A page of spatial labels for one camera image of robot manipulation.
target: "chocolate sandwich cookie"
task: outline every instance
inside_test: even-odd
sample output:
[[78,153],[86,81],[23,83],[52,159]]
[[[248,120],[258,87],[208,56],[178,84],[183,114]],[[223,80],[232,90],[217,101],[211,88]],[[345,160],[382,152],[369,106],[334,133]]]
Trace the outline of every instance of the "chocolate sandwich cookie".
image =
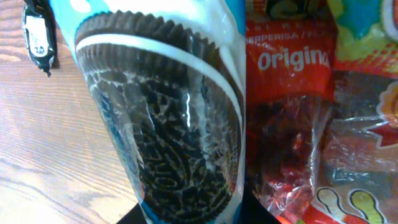
[[146,212],[214,220],[234,194],[244,127],[243,93],[215,43],[162,17],[110,12],[85,20],[75,45],[127,174],[138,166]]

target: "wooden table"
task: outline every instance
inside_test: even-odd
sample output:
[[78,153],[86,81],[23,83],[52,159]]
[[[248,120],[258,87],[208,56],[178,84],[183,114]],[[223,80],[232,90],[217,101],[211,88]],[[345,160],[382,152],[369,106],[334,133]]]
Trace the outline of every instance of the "wooden table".
[[29,60],[22,0],[0,0],[0,223],[116,223],[137,200],[57,29],[52,76]]

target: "candy bag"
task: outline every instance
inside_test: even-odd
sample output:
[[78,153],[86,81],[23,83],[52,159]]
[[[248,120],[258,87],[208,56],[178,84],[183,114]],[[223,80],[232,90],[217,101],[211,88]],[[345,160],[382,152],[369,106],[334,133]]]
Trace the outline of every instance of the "candy bag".
[[246,183],[275,216],[300,214],[314,194],[334,51],[327,22],[246,24]]
[[299,223],[398,223],[398,81],[336,77],[320,188]]
[[398,77],[398,1],[328,3],[339,30],[334,68]]

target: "cookie embossed pattern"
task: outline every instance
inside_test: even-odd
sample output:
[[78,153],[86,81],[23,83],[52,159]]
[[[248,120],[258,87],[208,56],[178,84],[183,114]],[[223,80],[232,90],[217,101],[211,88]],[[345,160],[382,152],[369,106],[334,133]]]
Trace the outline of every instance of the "cookie embossed pattern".
[[236,222],[244,1],[51,4],[147,221]]

